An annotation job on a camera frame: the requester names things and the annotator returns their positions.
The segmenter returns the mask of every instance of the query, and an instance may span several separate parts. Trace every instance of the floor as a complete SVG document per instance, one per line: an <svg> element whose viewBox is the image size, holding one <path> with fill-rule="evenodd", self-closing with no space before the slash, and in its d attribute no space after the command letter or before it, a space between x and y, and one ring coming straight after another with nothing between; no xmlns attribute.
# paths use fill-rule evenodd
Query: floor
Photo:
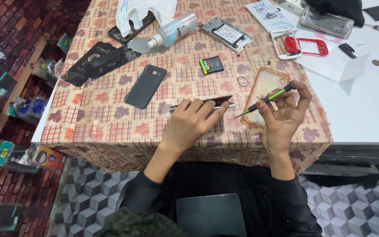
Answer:
<svg viewBox="0 0 379 237"><path fill-rule="evenodd" d="M52 237L92 237L118 209L124 185L138 174L113 175L74 158L51 227ZM379 236L379 182L373 189L359 185L321 187L299 176L308 205L325 237Z"/></svg>
<svg viewBox="0 0 379 237"><path fill-rule="evenodd" d="M92 237L119 208L120 192L139 171L113 175L79 158L71 160L51 237Z"/></svg>
<svg viewBox="0 0 379 237"><path fill-rule="evenodd" d="M302 175L299 180L323 236L379 236L379 182L373 189L364 189L355 184L321 187Z"/></svg>

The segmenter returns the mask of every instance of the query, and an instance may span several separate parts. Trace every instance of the plastic bottle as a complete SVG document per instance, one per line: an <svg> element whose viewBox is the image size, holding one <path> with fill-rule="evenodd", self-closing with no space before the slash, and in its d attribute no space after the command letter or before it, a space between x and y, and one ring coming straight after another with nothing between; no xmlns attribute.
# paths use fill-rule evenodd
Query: plastic bottle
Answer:
<svg viewBox="0 0 379 237"><path fill-rule="evenodd" d="M160 27L157 30L157 35L155 35L154 38L147 43L147 45L150 48L160 46L161 44L168 46L175 40L197 28L197 26L198 18L192 11L190 11Z"/></svg>

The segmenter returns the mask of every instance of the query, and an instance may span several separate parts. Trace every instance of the orange transparent phone case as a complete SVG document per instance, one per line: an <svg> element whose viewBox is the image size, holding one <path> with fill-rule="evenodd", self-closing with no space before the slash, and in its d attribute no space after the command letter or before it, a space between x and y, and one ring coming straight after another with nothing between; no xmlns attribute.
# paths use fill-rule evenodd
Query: orange transparent phone case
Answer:
<svg viewBox="0 0 379 237"><path fill-rule="evenodd" d="M255 102L259 100L258 97L265 97L274 89L283 89L289 84L289 81L289 76L286 74L279 73L266 67L260 68L252 86L251 93L246 101L244 111L251 105L255 104ZM271 102L271 104L275 109L277 108L274 102ZM265 122L258 110L243 115L241 117L241 122L244 125L252 124L260 128L264 128L265 126Z"/></svg>

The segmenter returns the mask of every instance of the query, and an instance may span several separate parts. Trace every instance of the floral tablecloth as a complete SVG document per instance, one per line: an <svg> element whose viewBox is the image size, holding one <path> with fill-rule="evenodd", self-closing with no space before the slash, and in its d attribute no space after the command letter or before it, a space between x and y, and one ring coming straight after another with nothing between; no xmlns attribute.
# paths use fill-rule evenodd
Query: floral tablecloth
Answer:
<svg viewBox="0 0 379 237"><path fill-rule="evenodd" d="M219 16L253 36L254 41L238 57L197 28L169 47L162 47L158 55L144 54L96 81L87 81L82 87L60 80L41 143L91 161L110 173L140 170L150 161L162 139L171 105L185 98L207 99L232 94L236 107L229 109L223 120L179 161L267 166L267 153L261 143L262 129L245 126L233 118L243 111L258 69L268 67L305 83L313 94L305 120L292 138L289 154L295 172L305 170L333 142L329 122L302 66L277 58L269 34L245 8L249 3L250 0L178 0L175 17L193 11L203 24ZM63 73L98 41L121 46L107 35L115 25L117 5L115 0L91 2L72 41ZM139 37L151 38L158 28L155 21ZM217 55L225 70L203 75L199 60ZM125 104L124 97L147 64L168 72L147 109L141 110ZM248 79L249 86L238 84L240 76Z"/></svg>

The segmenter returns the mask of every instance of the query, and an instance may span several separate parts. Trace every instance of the white phone frame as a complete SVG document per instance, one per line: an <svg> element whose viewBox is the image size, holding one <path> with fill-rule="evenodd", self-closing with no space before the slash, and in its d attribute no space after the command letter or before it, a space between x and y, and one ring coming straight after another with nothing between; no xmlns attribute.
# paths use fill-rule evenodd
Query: white phone frame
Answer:
<svg viewBox="0 0 379 237"><path fill-rule="evenodd" d="M296 53L290 53L290 54L280 54L279 49L278 49L277 44L276 44L276 41L274 40L275 36L273 34L279 33L281 31L287 31L287 30L291 31L292 37L294 38L294 40L296 42L296 46L298 47L299 51ZM270 37L271 37L271 40L273 41L274 49L276 50L277 56L279 57L279 59L283 59L283 60L295 59L295 58L302 56L301 46L299 46L298 40L295 37L295 33L293 32L292 27L286 26L286 27L281 27L281 28L276 28L276 29L270 30Z"/></svg>

